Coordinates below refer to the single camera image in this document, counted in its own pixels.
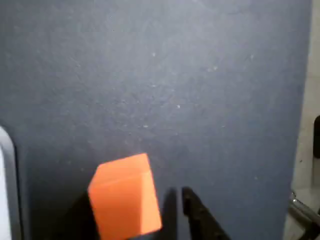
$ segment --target cube face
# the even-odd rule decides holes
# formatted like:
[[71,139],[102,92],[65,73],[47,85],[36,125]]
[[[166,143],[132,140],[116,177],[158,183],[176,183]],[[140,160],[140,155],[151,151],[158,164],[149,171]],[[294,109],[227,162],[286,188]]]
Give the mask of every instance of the cube face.
[[102,240],[132,238],[162,226],[146,154],[99,166],[88,194]]

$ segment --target gray fabric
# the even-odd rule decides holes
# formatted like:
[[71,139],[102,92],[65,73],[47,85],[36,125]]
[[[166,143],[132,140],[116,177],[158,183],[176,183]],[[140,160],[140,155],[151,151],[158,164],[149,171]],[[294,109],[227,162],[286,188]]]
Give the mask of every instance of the gray fabric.
[[0,123],[17,149],[25,239],[48,237],[99,163],[141,152],[160,206],[178,191],[178,239],[190,238],[182,186],[233,240],[281,239],[310,8],[2,1]]

